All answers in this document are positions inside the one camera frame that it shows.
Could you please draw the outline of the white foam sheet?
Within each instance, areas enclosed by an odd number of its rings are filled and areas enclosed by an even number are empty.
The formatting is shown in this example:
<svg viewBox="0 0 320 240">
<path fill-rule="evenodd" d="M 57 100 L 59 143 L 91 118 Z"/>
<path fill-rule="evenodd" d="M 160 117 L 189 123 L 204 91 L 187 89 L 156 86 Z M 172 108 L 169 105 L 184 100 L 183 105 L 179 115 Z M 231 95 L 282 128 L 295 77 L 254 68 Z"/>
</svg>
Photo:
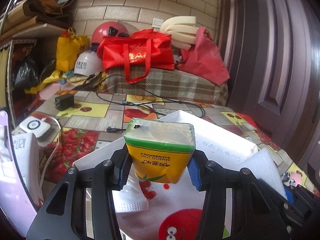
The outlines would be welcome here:
<svg viewBox="0 0 320 240">
<path fill-rule="evenodd" d="M 248 168 L 257 180 L 264 181 L 287 200 L 280 174 L 267 148 L 263 148 L 252 155 L 250 158 L 240 163 L 237 168 L 238 170 L 241 168 Z"/>
</svg>

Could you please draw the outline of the white face mask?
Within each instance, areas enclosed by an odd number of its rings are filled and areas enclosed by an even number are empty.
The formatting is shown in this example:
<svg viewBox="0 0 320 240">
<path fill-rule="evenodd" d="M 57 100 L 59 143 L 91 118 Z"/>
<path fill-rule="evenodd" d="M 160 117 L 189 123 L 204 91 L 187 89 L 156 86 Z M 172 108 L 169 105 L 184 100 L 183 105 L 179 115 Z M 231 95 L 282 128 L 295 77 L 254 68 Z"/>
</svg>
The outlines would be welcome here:
<svg viewBox="0 0 320 240">
<path fill-rule="evenodd" d="M 149 202 L 144 196 L 139 179 L 133 170 L 130 171 L 127 183 L 120 191 L 112 191 L 114 208 L 116 213 L 132 213 L 146 211 L 149 209 Z"/>
</svg>

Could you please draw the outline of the red strawberry plush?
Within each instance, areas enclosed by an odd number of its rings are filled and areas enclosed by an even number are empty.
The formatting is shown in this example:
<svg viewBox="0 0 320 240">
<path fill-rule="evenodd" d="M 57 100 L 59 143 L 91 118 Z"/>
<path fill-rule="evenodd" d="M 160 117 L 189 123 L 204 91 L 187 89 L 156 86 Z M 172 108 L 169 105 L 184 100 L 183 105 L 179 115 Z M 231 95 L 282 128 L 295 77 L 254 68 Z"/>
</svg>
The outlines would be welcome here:
<svg viewBox="0 0 320 240">
<path fill-rule="evenodd" d="M 169 215 L 159 227 L 158 239 L 194 240 L 201 216 L 200 209 L 183 209 Z"/>
</svg>

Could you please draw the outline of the yellow tissue pack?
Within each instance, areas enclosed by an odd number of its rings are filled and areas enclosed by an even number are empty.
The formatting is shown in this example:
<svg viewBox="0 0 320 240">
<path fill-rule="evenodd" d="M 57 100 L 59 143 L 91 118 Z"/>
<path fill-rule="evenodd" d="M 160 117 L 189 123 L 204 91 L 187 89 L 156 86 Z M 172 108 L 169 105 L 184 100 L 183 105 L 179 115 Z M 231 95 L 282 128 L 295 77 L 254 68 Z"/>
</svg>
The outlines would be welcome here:
<svg viewBox="0 0 320 240">
<path fill-rule="evenodd" d="M 156 183 L 178 183 L 196 149 L 187 123 L 132 118 L 124 140 L 136 177 Z"/>
</svg>

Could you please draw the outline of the white cardboard box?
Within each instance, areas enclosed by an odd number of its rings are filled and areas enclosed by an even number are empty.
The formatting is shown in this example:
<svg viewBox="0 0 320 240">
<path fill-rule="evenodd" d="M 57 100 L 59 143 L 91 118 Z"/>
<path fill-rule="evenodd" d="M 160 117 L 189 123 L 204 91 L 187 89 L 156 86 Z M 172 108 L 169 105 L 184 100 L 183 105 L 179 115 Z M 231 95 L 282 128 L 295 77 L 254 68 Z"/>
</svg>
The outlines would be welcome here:
<svg viewBox="0 0 320 240">
<path fill-rule="evenodd" d="M 185 111 L 175 111 L 162 117 L 161 121 L 192 124 L 196 148 L 203 151 L 209 160 L 229 170 L 238 171 L 240 163 L 259 151 L 256 144 Z M 149 200 L 148 210 L 117 214 L 120 230 L 132 239 L 157 239 L 161 223 L 170 214 L 203 207 L 205 193 L 196 190 L 188 172 L 167 190 L 163 184 L 154 182 L 148 190 L 156 193 Z"/>
</svg>

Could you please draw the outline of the white power bank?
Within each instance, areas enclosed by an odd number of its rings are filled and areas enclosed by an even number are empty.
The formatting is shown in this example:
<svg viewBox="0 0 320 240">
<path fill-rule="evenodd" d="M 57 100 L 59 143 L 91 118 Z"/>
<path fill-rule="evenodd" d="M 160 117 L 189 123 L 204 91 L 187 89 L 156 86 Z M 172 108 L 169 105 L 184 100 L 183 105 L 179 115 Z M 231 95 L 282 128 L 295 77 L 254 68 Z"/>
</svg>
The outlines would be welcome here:
<svg viewBox="0 0 320 240">
<path fill-rule="evenodd" d="M 37 207 L 43 204 L 43 193 L 40 187 L 39 145 L 33 133 L 12 136 L 14 151 L 22 179 Z"/>
</svg>

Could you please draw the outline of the white square device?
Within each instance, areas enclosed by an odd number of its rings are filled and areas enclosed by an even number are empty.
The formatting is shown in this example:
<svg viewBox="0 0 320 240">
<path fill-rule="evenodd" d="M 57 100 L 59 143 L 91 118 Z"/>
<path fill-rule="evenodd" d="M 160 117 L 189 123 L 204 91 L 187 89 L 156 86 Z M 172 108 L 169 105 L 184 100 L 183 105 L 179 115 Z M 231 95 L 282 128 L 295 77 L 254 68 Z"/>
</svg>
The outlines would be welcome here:
<svg viewBox="0 0 320 240">
<path fill-rule="evenodd" d="M 33 116 L 24 119 L 19 128 L 25 133 L 33 133 L 37 141 L 43 141 L 51 131 L 51 125 Z"/>
</svg>

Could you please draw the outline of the black power adapter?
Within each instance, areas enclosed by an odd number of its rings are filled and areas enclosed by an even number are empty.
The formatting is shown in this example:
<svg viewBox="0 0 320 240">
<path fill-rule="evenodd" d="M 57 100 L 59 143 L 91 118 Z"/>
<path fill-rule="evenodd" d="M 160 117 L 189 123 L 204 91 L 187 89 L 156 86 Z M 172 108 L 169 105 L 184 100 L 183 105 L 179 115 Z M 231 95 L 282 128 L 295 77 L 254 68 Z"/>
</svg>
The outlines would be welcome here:
<svg viewBox="0 0 320 240">
<path fill-rule="evenodd" d="M 55 108 L 59 111 L 64 111 L 74 107 L 74 95 L 64 94 L 57 96 L 54 101 Z"/>
</svg>

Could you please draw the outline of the plaid blanket covered furniture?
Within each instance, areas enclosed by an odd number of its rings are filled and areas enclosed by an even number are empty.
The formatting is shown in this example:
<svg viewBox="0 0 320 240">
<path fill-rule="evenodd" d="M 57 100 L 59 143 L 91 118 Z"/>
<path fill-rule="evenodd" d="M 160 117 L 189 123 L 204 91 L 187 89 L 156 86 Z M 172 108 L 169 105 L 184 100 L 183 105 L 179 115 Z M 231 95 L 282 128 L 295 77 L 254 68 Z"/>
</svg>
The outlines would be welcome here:
<svg viewBox="0 0 320 240">
<path fill-rule="evenodd" d="M 136 84 L 129 84 L 121 68 L 112 68 L 99 85 L 99 92 L 132 94 L 224 106 L 228 99 L 226 83 L 218 86 L 208 80 L 180 70 L 152 68 L 149 75 Z"/>
</svg>

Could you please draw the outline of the white helmet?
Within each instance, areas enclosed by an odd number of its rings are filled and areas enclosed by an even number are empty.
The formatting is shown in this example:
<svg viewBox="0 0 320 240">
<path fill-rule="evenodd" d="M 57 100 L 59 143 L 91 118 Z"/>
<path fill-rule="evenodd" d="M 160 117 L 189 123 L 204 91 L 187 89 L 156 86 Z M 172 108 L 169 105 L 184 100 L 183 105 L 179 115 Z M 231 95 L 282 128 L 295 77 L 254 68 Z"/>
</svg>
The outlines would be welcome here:
<svg viewBox="0 0 320 240">
<path fill-rule="evenodd" d="M 95 51 L 84 51 L 75 62 L 74 74 L 87 76 L 103 72 L 103 63 Z"/>
</svg>

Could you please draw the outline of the pink-red nonwoven bag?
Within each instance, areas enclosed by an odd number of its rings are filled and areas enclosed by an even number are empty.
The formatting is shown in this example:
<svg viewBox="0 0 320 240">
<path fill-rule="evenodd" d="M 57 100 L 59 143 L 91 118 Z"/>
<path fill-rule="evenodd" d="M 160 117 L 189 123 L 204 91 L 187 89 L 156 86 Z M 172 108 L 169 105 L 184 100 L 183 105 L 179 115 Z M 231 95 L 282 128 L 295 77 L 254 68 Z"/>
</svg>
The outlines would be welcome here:
<svg viewBox="0 0 320 240">
<path fill-rule="evenodd" d="M 189 50 L 181 50 L 182 61 L 178 70 L 202 77 L 218 86 L 227 82 L 229 72 L 224 65 L 217 45 L 206 27 L 196 32 L 195 44 Z"/>
</svg>

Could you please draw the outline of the yellow shopping bag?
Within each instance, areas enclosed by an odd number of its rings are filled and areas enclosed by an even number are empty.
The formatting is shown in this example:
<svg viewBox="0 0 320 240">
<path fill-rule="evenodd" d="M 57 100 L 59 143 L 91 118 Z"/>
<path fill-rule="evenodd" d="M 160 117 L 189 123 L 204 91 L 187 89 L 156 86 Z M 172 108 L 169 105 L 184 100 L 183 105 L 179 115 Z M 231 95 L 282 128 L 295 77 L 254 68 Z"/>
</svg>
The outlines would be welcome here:
<svg viewBox="0 0 320 240">
<path fill-rule="evenodd" d="M 74 69 L 79 55 L 88 49 L 86 35 L 77 35 L 74 28 L 65 30 L 57 41 L 56 46 L 56 69 L 68 72 Z"/>
</svg>

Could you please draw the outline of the red tote bag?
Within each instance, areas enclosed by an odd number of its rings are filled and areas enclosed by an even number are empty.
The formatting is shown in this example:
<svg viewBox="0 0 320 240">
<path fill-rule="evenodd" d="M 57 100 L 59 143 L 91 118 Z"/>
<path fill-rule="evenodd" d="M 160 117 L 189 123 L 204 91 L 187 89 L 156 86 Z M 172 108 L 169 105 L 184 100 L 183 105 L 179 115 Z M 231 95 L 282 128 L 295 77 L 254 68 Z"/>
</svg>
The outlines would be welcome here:
<svg viewBox="0 0 320 240">
<path fill-rule="evenodd" d="M 127 83 L 138 83 L 145 79 L 151 68 L 174 70 L 171 50 L 171 35 L 144 29 L 130 37 L 106 36 L 97 48 L 103 69 L 122 67 Z M 144 67 L 142 76 L 131 77 L 131 67 Z"/>
</svg>

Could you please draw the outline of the dark wooden door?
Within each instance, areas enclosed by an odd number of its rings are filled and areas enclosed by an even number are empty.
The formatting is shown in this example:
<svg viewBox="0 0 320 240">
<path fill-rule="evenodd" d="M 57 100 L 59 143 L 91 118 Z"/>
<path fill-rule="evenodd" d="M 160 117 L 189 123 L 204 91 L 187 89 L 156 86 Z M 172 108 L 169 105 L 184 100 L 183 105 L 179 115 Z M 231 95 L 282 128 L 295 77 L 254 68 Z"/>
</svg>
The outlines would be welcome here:
<svg viewBox="0 0 320 240">
<path fill-rule="evenodd" d="M 227 105 L 300 166 L 319 141 L 319 0 L 222 0 Z"/>
</svg>

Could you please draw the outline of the metal storage shelf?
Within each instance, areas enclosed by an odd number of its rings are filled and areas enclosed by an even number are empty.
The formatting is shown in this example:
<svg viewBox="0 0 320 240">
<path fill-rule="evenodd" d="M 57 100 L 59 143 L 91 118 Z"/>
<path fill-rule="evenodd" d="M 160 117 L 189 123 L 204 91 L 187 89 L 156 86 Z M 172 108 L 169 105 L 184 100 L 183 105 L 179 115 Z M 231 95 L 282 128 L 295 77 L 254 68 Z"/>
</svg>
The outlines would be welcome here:
<svg viewBox="0 0 320 240">
<path fill-rule="evenodd" d="M 69 1 L 10 0 L 1 15 L 1 107 L 12 127 L 30 112 L 34 97 L 25 90 L 43 79 L 58 36 L 72 26 Z"/>
</svg>

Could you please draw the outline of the cream foam pads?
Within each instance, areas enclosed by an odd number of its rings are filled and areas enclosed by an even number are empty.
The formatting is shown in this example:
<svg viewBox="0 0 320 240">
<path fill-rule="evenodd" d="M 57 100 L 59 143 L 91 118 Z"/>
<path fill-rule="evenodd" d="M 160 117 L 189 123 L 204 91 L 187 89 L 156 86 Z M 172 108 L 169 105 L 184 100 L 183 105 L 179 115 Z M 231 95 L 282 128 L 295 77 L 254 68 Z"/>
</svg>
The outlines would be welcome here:
<svg viewBox="0 0 320 240">
<path fill-rule="evenodd" d="M 160 27 L 160 32 L 171 36 L 171 45 L 184 50 L 189 50 L 196 41 L 195 16 L 176 16 L 167 19 Z"/>
</svg>

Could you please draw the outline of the pink helmet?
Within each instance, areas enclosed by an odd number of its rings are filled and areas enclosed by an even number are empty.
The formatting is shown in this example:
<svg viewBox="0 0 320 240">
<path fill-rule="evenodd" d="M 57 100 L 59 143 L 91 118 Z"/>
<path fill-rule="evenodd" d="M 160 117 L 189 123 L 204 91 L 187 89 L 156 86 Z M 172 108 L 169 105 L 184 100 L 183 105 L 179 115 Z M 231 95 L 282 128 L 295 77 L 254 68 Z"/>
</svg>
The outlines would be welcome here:
<svg viewBox="0 0 320 240">
<path fill-rule="evenodd" d="M 128 29 L 119 21 L 107 21 L 93 31 L 92 43 L 100 44 L 104 37 L 130 37 Z"/>
</svg>

